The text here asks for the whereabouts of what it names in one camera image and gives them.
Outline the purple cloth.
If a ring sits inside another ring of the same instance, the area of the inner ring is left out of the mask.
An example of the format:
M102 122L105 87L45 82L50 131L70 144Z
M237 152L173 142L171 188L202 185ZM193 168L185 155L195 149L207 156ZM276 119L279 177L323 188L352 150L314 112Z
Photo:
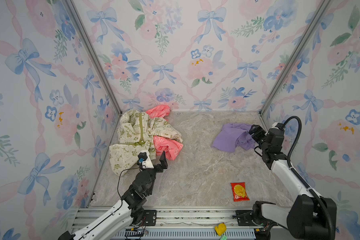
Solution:
M249 134L251 127L252 125L244 123L224 124L213 141L212 147L229 153L234 153L237 146L246 151L254 149L256 142Z

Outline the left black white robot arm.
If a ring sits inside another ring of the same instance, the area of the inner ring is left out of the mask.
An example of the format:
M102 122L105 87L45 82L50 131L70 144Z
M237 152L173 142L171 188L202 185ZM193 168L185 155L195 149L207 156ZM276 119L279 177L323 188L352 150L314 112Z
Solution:
M153 165L152 168L144 169L140 164L140 172L114 206L86 227L74 233L66 231L59 239L110 240L127 227L142 224L146 197L153 193L157 173L162 173L167 168L165 152L160 156L160 163Z

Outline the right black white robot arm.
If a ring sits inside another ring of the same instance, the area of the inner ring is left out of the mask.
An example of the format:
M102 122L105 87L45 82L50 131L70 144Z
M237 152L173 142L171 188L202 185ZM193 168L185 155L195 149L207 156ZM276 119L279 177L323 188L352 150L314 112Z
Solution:
M258 144L263 162L281 180L294 201L289 209L257 201L251 213L252 222L257 225L269 223L281 226L295 239L333 240L337 205L332 199L320 195L304 180L288 156L282 152L283 124L276 124L268 131L259 125L253 125L249 134Z

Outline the pink cloth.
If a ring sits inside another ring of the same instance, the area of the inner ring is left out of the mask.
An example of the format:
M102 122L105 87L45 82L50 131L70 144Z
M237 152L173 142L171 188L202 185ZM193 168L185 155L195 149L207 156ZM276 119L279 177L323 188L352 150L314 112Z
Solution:
M153 118L164 118L170 114L170 107L167 105L158 105L150 110L147 110L146 113ZM163 152L166 154L167 160L174 161L179 155L180 151L183 148L183 144L167 137L154 136L153 143L156 150L156 156L161 156Z

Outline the cream green patterned cloth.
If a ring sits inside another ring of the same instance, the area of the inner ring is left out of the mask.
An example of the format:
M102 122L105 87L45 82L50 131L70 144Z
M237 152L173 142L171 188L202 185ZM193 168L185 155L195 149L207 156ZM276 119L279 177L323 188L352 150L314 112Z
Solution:
M151 118L145 112L130 110L120 118L117 129L118 142L110 146L110 164L115 175L125 173L138 161L138 154L148 151L151 159L162 153L154 143L154 137L172 140L175 144L183 143L182 134L164 118Z

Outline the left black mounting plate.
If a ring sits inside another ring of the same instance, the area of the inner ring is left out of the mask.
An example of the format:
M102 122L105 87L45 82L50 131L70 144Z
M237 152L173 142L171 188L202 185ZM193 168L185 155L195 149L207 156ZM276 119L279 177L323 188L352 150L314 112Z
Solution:
M157 210L142 210L134 218L134 225L153 227L157 222Z

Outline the black mounting plate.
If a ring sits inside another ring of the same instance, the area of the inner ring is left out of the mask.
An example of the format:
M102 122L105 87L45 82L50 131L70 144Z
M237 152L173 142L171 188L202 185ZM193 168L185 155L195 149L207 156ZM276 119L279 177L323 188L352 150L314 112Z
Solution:
M232 216L238 223L238 226L241 227L253 227L257 224L252 218L252 210L236 210L235 215Z
M142 210L134 218L134 225L153 227L157 222L157 210Z

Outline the red snack packet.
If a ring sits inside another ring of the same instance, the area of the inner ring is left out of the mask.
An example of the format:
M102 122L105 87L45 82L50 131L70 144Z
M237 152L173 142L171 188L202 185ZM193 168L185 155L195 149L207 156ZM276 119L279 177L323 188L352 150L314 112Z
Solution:
M232 187L234 202L242 202L242 201L250 200L246 191L245 183L231 183L231 187Z

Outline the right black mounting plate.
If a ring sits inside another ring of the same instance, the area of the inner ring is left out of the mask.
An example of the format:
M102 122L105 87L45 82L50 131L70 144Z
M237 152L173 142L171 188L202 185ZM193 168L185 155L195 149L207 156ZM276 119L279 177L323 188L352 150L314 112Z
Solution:
M253 227L257 224L252 218L252 210L236 210L235 215L232 216L238 223L238 226L241 227Z

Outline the yellow rubber duck toy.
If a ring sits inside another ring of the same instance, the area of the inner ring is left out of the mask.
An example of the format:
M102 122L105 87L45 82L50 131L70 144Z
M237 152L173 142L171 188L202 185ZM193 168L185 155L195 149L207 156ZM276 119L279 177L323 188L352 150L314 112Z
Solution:
M225 223L220 223L217 226L215 226L215 232L219 237L221 237L226 231L227 231L227 226L225 225Z

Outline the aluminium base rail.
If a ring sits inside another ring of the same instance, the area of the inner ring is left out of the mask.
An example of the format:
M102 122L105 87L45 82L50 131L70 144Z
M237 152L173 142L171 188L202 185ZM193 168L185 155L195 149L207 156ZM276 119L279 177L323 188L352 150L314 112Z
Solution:
M106 213L105 207L79 209L72 230L74 233ZM148 207L144 210L157 210L157 222L153 227L131 225L118 232L110 240L219 240L227 237L230 240L267 239L271 232L276 236L290 239L291 235L278 225L269 223L253 227L241 227L235 219L236 208L186 208L186 207ZM219 237L215 226L225 223L227 231Z

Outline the right aluminium corner post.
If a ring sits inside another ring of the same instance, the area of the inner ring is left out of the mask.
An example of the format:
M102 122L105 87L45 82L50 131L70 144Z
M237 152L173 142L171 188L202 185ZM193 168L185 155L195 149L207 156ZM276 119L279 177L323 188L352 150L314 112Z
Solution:
M262 108L259 110L260 117L264 117L267 115L267 111L271 108L271 103L273 99L277 95L279 89L282 87L283 82L285 81L289 73L292 71L295 62L299 59L299 57L305 50L307 42L314 35L316 29L320 25L320 22L322 21L326 12L328 11L328 8L331 5L331 3L332 3L331 0L324 0L319 2L319 5L313 14L311 22L305 28L301 40L297 43L294 51L292 52L289 60L287 61L285 69L282 70L280 77L278 78L272 90L270 91L270 94L267 96L266 101L263 104Z

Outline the aluminium corner post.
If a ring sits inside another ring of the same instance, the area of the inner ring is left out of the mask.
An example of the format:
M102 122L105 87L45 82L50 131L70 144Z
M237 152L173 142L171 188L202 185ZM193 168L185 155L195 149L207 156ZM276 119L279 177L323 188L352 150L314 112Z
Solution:
M326 12L328 11L328 8L331 5L331 3L332 3L331 0L324 0L319 2L319 5L313 14L311 22L305 28L301 40L297 43L294 51L292 52L289 60L287 61L285 69L282 70L280 77L278 78L272 90L270 91L270 94L267 96L266 101L263 104L262 108L259 110L260 117L264 117L267 115L267 111L271 108L271 103L273 99L277 95L279 89L282 87L283 82L285 81L289 73L292 71L295 62L299 59L299 57L305 50L307 42L314 35L316 29L320 25L320 22L322 21Z
M101 83L104 85L105 91L108 94L111 103L116 108L116 113L120 117L122 115L122 111L120 109L119 104L117 103L114 92L112 91L111 85L107 80L105 72L101 67L100 60L96 54L93 44L91 43L90 37L88 35L85 26L83 25L82 19L77 11L77 8L74 4L74 1L63 0L62 1L64 7L67 9L68 15L70 16L74 27L77 29L79 37L81 38L84 48L89 55L90 61L93 63L96 73L98 74Z

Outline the left aluminium corner post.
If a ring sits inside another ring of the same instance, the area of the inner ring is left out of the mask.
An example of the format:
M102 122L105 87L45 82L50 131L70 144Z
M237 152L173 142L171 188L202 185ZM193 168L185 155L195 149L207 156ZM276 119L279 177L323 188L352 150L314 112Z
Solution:
M111 85L107 80L105 72L101 67L100 60L96 54L93 44L91 43L90 37L88 35L85 26L83 25L82 19L77 11L77 8L74 4L74 1L63 0L62 1L64 7L67 9L68 15L70 16L74 27L77 29L79 37L81 38L84 48L89 55L90 61L93 63L96 73L98 74L101 83L104 85L105 91L108 94L111 103L116 108L116 113L120 117L122 115L122 111L120 109L119 104L117 103L114 92L112 91Z

